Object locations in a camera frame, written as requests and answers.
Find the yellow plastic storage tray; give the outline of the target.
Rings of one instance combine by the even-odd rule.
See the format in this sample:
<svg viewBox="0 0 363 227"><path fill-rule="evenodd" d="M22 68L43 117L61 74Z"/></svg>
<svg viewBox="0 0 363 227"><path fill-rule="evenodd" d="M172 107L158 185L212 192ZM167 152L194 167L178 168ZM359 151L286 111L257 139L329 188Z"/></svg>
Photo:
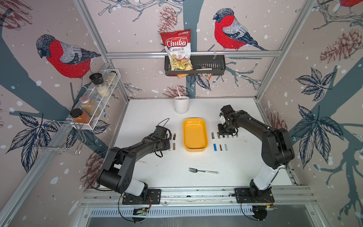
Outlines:
<svg viewBox="0 0 363 227"><path fill-rule="evenodd" d="M187 118L183 122L183 145L188 152L203 152L209 145L206 122Z"/></svg>

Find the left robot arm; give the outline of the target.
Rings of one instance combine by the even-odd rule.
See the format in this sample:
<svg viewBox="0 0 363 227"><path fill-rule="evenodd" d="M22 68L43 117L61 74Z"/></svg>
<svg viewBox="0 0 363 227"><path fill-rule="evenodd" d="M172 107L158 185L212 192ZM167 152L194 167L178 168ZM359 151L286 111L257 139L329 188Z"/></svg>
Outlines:
<svg viewBox="0 0 363 227"><path fill-rule="evenodd" d="M135 164L148 154L163 157L163 151L170 149L171 131L156 126L155 131L141 142L125 148L112 148L106 155L98 172L96 182L119 194L129 194L142 202L148 199L146 183L133 178Z"/></svg>

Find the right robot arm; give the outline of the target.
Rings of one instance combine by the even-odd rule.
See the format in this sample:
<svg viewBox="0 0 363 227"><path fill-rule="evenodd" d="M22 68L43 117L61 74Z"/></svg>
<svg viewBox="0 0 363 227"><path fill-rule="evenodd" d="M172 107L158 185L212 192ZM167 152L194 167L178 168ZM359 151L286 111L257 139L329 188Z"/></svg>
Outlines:
<svg viewBox="0 0 363 227"><path fill-rule="evenodd" d="M264 164L250 182L249 197L261 198L270 194L272 182L279 171L295 158L288 131L268 126L244 110L235 111L230 105L222 107L219 116L219 134L236 136L238 129L244 128L262 142L261 157Z"/></svg>

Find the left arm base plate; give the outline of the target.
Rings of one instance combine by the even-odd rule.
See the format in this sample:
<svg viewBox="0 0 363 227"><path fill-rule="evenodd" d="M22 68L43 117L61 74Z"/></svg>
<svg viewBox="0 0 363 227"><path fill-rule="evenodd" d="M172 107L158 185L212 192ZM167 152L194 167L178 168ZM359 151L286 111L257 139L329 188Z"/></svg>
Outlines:
<svg viewBox="0 0 363 227"><path fill-rule="evenodd" d="M144 190L140 196L124 193L122 205L160 204L161 189Z"/></svg>

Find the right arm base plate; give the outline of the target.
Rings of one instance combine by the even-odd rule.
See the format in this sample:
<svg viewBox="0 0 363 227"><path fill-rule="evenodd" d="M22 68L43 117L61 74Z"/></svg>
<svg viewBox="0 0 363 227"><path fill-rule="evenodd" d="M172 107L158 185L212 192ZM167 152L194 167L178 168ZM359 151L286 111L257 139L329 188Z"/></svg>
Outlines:
<svg viewBox="0 0 363 227"><path fill-rule="evenodd" d="M258 190L249 187L234 188L234 196L237 203L274 203L272 187L266 190Z"/></svg>

